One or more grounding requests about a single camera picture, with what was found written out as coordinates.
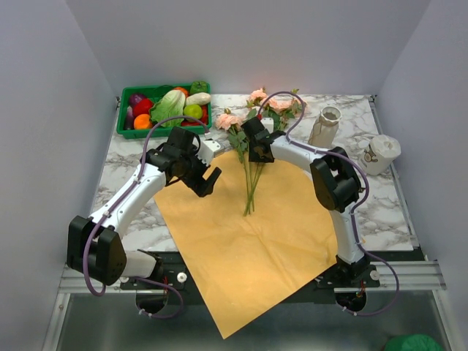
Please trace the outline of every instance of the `kraft paper sheet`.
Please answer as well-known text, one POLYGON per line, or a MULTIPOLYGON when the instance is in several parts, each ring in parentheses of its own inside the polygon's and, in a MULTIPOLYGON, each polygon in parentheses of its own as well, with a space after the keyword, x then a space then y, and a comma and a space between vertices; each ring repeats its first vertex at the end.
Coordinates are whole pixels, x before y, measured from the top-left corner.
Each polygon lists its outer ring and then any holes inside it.
POLYGON ((212 166, 222 170, 212 195, 199 198, 179 182, 154 199, 225 339, 331 267, 336 236, 313 183, 296 166, 267 164, 255 212, 245 217, 237 153, 212 166))

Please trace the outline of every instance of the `white wall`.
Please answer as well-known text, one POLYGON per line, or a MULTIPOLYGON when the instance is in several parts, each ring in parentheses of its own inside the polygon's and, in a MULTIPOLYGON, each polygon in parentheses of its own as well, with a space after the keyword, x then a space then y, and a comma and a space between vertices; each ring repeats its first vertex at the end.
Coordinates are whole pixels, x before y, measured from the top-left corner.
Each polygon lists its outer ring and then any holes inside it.
POLYGON ((115 97, 63 0, 0 11, 0 349, 40 350, 115 97))
POLYGON ((203 78, 216 92, 373 93, 429 0, 67 0, 114 93, 203 78))
POLYGON ((468 1, 432 0, 377 97, 423 248, 468 344, 468 1))

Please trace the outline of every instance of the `green stem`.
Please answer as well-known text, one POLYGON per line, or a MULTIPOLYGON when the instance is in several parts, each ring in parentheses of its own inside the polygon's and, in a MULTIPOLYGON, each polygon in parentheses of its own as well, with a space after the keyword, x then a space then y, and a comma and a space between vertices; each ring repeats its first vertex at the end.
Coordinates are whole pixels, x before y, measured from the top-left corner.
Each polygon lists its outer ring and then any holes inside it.
MULTIPOLYGON (((254 178, 252 179, 252 162, 249 162, 249 172, 250 172, 250 189, 254 186, 255 178, 257 177, 257 170, 255 170, 254 178)), ((255 212, 255 201, 252 198, 252 212, 255 212)))
POLYGON ((249 193, 249 198, 247 199, 247 205, 246 205, 246 209, 244 211, 244 216, 246 216, 247 213, 249 212, 250 202, 254 198, 255 189, 257 188, 258 181, 260 180, 260 175, 262 174, 262 170, 263 170, 264 165, 265 165, 264 163, 260 163, 260 165, 257 165, 258 174, 257 174, 257 172, 255 174, 256 179, 254 180, 254 183, 252 184, 252 189, 251 189, 251 191, 249 193))
POLYGON ((246 190, 247 190, 247 203, 249 203, 249 194, 250 194, 250 182, 249 182, 249 178, 250 178, 250 175, 249 175, 249 172, 247 171, 247 168, 248 166, 246 165, 247 161, 246 161, 246 157, 245 157, 245 154, 238 148, 238 152, 242 153, 242 159, 243 159, 243 162, 242 162, 242 165, 244 166, 244 172, 246 174, 246 190))

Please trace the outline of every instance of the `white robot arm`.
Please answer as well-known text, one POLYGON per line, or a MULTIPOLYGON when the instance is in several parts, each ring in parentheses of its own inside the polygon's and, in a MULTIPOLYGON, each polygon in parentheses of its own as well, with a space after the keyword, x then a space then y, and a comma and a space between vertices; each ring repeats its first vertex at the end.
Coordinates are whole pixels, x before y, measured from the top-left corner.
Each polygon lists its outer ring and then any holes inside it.
MULTIPOLYGON (((361 263, 363 252, 353 235, 349 214, 349 207, 358 199, 361 186, 354 170, 350 174, 343 174, 336 159, 326 159, 326 156, 321 157, 291 145, 284 135, 275 132, 270 134, 257 118, 247 121, 242 127, 249 139, 251 161, 274 162, 275 159, 282 159, 312 174, 317 198, 330 211, 333 220, 338 241, 337 260, 349 267, 361 263), (332 170, 337 170, 339 174, 333 176, 332 170)), ((157 255, 143 251, 124 251, 121 237, 143 206, 158 191, 170 185, 173 178, 182 180, 200 197, 212 193, 221 170, 216 168, 207 180, 203 175, 212 159, 222 152, 223 147, 216 141, 200 140, 185 129, 173 128, 166 143, 146 153, 143 174, 130 192, 128 189, 137 179, 141 165, 102 208, 87 219, 77 216, 72 220, 69 226, 67 265, 83 272, 85 242, 99 219, 105 218, 100 223, 97 240, 91 243, 87 257, 89 276, 106 285, 113 284, 119 278, 135 276, 157 280, 162 270, 157 255), (198 149, 193 145, 195 137, 200 145, 198 149)))
MULTIPOLYGON (((271 153, 274 159, 281 159, 298 166, 300 169, 311 172, 311 165, 322 156, 290 144, 285 136, 278 137, 271 144, 271 153)), ((364 253, 359 249, 352 231, 350 207, 343 212, 333 209, 330 216, 335 229, 338 244, 337 256, 348 264, 359 261, 364 253)))

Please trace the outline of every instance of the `green crate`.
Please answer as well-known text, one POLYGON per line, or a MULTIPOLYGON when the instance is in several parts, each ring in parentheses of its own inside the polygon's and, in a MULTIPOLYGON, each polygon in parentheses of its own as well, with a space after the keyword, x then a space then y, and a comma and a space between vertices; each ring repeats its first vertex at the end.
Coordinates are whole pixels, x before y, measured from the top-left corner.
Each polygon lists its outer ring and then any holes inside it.
MULTIPOLYGON (((167 92, 174 89, 176 86, 190 90, 192 84, 178 84, 174 86, 130 86, 122 91, 120 112, 118 114, 117 121, 117 133, 122 135, 125 139, 139 139, 145 138, 148 135, 149 129, 137 129, 137 130, 124 130, 125 115, 127 114, 127 108, 129 107, 129 98, 133 93, 141 93, 146 95, 152 102, 158 102, 167 92)), ((211 127, 211 104, 208 104, 208 128, 211 127)), ((203 134, 205 132, 202 126, 187 126, 182 127, 194 132, 195 134, 203 134)), ((160 127, 153 132, 151 137, 167 137, 170 134, 170 128, 160 127)))

